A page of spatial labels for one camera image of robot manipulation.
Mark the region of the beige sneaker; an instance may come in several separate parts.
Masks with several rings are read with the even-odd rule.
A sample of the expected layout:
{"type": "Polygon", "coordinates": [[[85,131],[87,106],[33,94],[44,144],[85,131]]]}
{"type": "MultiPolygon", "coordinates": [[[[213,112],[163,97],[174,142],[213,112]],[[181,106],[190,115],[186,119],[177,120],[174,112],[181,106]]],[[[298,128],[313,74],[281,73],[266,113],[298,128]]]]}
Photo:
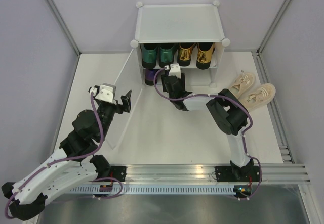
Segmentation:
{"type": "Polygon", "coordinates": [[[253,92],[247,94],[239,101],[249,111],[252,112],[255,109],[266,106],[275,97],[276,88],[270,83],[262,84],[259,88],[253,92]]]}
{"type": "Polygon", "coordinates": [[[255,80],[256,76],[254,73],[243,72],[233,81],[228,89],[236,98],[239,98],[254,85],[255,80]]]}

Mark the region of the purple loafer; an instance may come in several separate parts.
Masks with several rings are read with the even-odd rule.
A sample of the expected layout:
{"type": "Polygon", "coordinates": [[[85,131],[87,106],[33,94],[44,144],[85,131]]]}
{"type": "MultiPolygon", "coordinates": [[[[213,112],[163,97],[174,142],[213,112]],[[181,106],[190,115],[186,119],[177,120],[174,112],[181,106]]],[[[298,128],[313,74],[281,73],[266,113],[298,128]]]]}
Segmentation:
{"type": "Polygon", "coordinates": [[[154,82],[157,82],[157,78],[154,80],[156,73],[156,69],[145,69],[144,82],[146,85],[154,86],[154,82]]]}

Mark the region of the gold pointed shoe front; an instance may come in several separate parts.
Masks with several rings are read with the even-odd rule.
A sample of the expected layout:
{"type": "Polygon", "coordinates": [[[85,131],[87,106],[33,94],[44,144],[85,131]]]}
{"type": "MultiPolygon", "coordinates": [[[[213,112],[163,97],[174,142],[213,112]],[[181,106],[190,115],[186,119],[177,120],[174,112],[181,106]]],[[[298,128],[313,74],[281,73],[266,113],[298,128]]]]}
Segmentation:
{"type": "Polygon", "coordinates": [[[198,43],[197,45],[196,66],[198,69],[205,70],[210,67],[213,53],[215,51],[214,42],[198,43]]]}

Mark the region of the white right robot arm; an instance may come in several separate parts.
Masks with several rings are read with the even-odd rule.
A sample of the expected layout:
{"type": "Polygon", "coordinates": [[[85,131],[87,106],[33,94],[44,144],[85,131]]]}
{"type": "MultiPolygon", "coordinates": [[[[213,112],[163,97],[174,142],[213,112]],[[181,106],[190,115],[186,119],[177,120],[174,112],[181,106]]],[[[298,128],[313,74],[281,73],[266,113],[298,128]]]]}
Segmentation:
{"type": "Polygon", "coordinates": [[[181,111],[208,110],[218,129],[226,134],[230,146],[230,165],[215,166],[218,182],[260,182],[260,162],[248,154],[245,132],[253,121],[248,110],[228,89],[217,95],[195,95],[185,89],[184,74],[161,76],[163,91],[170,102],[181,111]]]}

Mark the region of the beige sneaker front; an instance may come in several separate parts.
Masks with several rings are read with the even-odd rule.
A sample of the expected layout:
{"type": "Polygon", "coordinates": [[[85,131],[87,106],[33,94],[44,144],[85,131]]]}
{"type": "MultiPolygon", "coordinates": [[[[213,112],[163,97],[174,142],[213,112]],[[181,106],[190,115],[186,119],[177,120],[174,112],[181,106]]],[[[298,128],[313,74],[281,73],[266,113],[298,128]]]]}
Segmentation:
{"type": "Polygon", "coordinates": [[[247,94],[239,101],[249,111],[252,112],[255,109],[266,106],[275,97],[276,88],[270,83],[262,84],[259,88],[253,92],[247,94]]]}

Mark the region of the gold pointed shoe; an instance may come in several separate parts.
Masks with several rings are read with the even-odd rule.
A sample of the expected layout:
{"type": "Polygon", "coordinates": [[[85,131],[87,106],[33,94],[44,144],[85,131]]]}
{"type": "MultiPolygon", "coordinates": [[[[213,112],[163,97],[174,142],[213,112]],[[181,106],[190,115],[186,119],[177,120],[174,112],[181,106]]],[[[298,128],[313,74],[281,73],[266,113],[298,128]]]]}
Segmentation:
{"type": "Polygon", "coordinates": [[[196,43],[179,43],[177,62],[180,66],[189,66],[191,63],[191,56],[196,43]]]}
{"type": "Polygon", "coordinates": [[[215,51],[214,42],[198,43],[197,45],[196,66],[198,69],[205,70],[210,67],[213,53],[215,51]]]}

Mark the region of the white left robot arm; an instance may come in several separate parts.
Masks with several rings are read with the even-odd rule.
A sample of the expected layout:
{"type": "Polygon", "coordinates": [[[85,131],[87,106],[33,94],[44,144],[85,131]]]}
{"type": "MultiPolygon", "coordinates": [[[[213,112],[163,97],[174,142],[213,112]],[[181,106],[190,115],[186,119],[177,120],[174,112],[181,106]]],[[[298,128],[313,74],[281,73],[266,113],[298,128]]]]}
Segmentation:
{"type": "Polygon", "coordinates": [[[124,178],[111,169],[98,151],[103,145],[115,114],[129,113],[131,91],[121,97],[122,103],[100,98],[90,89],[92,109],[78,113],[72,122],[73,131],[60,143],[53,154],[31,174],[18,182],[2,185],[7,198],[5,217],[26,221],[39,215],[44,208],[65,192],[85,182],[107,181],[123,188],[124,178]]]}

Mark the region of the white cabinet door panel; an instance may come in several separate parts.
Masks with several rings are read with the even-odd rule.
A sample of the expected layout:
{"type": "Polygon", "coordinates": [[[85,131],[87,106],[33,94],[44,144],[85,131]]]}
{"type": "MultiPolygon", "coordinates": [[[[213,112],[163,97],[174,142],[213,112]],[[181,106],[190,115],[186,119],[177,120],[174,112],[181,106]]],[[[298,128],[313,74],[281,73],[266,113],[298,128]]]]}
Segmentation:
{"type": "Polygon", "coordinates": [[[115,99],[118,100],[122,114],[115,113],[106,135],[106,142],[112,149],[121,143],[130,122],[132,110],[135,109],[142,91],[141,69],[136,49],[130,52],[115,86],[115,99]]]}

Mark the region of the green loafer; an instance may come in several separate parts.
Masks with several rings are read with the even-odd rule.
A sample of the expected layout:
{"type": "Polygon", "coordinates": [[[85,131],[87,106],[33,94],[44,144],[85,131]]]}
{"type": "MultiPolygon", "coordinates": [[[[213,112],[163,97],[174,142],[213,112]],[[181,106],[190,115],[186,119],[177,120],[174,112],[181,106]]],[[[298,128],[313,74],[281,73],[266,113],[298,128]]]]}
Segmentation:
{"type": "Polygon", "coordinates": [[[174,61],[174,55],[177,50],[176,43],[161,43],[159,45],[159,66],[161,68],[169,66],[174,61]]]}
{"type": "Polygon", "coordinates": [[[158,45],[156,43],[141,44],[141,62],[145,69],[156,66],[158,45]]]}

